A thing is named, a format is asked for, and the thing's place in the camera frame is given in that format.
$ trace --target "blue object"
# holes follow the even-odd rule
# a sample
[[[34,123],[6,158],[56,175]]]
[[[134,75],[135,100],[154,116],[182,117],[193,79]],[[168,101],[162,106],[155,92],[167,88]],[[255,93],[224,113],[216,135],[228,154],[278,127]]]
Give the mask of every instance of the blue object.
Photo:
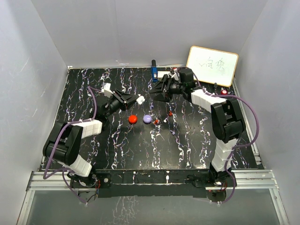
[[[158,81],[158,69],[156,68],[156,61],[152,60],[151,65],[151,73],[152,73],[152,81]]]
[[[144,118],[142,119],[144,123],[151,123],[152,117],[150,115],[144,115]]]

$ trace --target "metal frame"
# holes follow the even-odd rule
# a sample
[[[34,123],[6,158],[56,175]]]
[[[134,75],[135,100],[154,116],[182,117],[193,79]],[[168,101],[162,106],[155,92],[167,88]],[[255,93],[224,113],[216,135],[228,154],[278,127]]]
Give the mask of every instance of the metal frame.
[[[235,94],[240,96],[238,91],[235,78],[233,80],[232,86],[234,88]],[[248,136],[253,139],[253,133],[250,128],[250,124],[247,119],[245,108],[242,103],[240,103],[242,114],[245,118],[246,131]],[[253,153],[257,164],[261,164],[261,159],[256,144],[253,144]],[[277,217],[281,225],[289,225],[288,218],[285,213],[284,206],[282,204],[277,181],[275,179],[274,173],[272,170],[232,170],[235,173],[237,187],[236,189],[269,189],[270,195],[275,206]],[[20,216],[17,222],[17,225],[26,225],[29,212],[32,206],[34,199],[35,191],[68,191],[64,180],[62,179],[62,173],[58,172],[51,176],[49,179],[43,179],[44,172],[33,172],[29,180],[27,187],[27,193],[24,199],[24,203],[20,212]],[[70,178],[66,177],[67,182],[70,184]],[[218,187],[207,187],[206,190],[219,189]],[[81,188],[80,191],[94,191],[94,188]]]

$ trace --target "whiteboard frame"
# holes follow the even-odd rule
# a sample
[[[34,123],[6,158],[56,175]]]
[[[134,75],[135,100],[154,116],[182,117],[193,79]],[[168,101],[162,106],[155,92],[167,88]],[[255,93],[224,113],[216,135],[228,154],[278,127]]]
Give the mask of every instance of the whiteboard frame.
[[[232,78],[231,78],[231,82],[230,82],[230,85],[229,86],[225,86],[225,85],[222,85],[222,84],[219,84],[217,83],[217,85],[219,86],[222,86],[222,87],[231,87],[232,84],[233,84],[233,78],[234,78],[234,74],[235,74],[235,69],[236,69],[236,65],[238,64],[238,61],[239,61],[239,55],[237,53],[233,53],[233,52],[225,52],[225,51],[220,51],[220,50],[216,50],[216,49],[212,49],[212,48],[204,48],[204,47],[199,47],[199,46],[192,46],[189,50],[189,54],[188,54],[188,58],[187,58],[187,66],[188,66],[188,61],[189,61],[189,57],[190,57],[190,54],[191,54],[191,51],[192,51],[192,48],[195,47],[195,48],[203,48],[203,49],[208,49],[208,50],[212,50],[212,51],[217,51],[217,52],[222,52],[222,53],[229,53],[229,54],[234,54],[237,56],[237,59],[236,59],[236,63],[235,63],[235,67],[234,67],[234,71],[233,71],[233,74],[232,74]]]

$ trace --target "whiteboard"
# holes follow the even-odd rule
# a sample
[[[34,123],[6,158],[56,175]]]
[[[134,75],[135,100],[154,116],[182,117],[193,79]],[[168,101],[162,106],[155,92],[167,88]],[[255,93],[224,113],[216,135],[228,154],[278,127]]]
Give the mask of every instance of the whiteboard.
[[[236,53],[192,46],[187,67],[193,70],[199,81],[230,87],[238,58]]]

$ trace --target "white block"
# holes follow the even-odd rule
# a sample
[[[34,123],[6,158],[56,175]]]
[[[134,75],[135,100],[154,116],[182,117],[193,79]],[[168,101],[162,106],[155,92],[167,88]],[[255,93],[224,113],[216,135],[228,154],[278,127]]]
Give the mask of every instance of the white block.
[[[102,130],[102,122],[98,120],[90,120],[83,123],[78,123],[75,126],[83,127],[81,138],[85,138],[92,135],[98,135]]]
[[[157,79],[161,81],[165,74],[169,74],[170,71],[158,71],[157,72]]]
[[[89,164],[87,161],[85,161],[80,155],[77,156],[77,159],[75,162],[71,165],[65,165],[61,162],[60,164],[64,165],[67,168],[70,168],[77,174],[78,176],[81,177],[88,177],[90,174],[90,171],[92,169],[91,164]]]
[[[217,139],[217,145],[215,150],[215,156],[211,162],[213,167],[217,172],[225,171],[225,162],[232,152],[233,147],[235,146],[237,139],[232,139],[228,143]],[[228,160],[227,169],[231,167],[231,158]]]
[[[199,105],[201,108],[204,108],[211,113],[210,106],[215,103],[226,102],[226,99],[220,97],[213,97],[205,94],[202,89],[198,89],[191,94],[192,103]]]
[[[178,74],[177,73],[174,73],[174,74],[169,74],[171,76],[171,78],[173,78],[174,80],[178,81],[179,80],[179,77],[178,77]]]
[[[141,105],[141,104],[143,104],[143,102],[145,101],[145,98],[144,98],[143,95],[141,95],[136,101],[137,101],[137,103],[138,103],[139,105]]]
[[[104,93],[104,95],[109,98],[113,94],[113,92],[111,91],[111,84],[105,83],[104,88],[101,89],[101,92]]]

